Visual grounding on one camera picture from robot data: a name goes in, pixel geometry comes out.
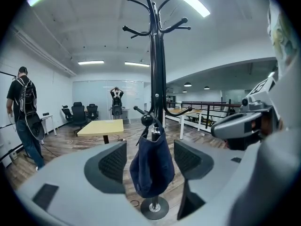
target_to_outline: black office chair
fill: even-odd
[[[73,106],[71,107],[73,112],[73,125],[79,126],[80,128],[74,130],[74,134],[77,136],[77,133],[83,128],[84,125],[87,123],[85,107],[82,105],[81,102],[74,102]]]
[[[65,114],[65,118],[67,121],[72,121],[73,120],[73,115],[71,114],[70,110],[68,109],[67,105],[62,106],[62,112]]]
[[[89,104],[89,106],[87,106],[88,118],[92,121],[98,118],[97,108],[98,106],[96,106],[95,104]]]

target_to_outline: mesh panel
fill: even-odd
[[[174,160],[183,175],[200,165],[202,161],[200,157],[176,143],[174,144]]]
[[[99,162],[99,170],[108,178],[122,184],[123,168],[127,162],[127,145],[102,158]]]

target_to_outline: jeans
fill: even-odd
[[[45,163],[41,156],[42,152],[40,143],[28,129],[25,120],[19,120],[16,123],[16,130],[21,142],[23,143],[25,151],[31,156],[38,168],[42,168]]]

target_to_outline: whiteboard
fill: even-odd
[[[15,76],[0,72],[0,128],[15,123],[14,117],[8,117],[6,110],[6,96],[8,95],[11,82],[13,82],[14,79]]]

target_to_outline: navy bag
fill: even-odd
[[[146,127],[139,139],[139,150],[130,166],[135,189],[142,198],[163,193],[174,179],[174,164],[165,132],[158,120],[157,124],[160,137],[157,141],[149,141]]]

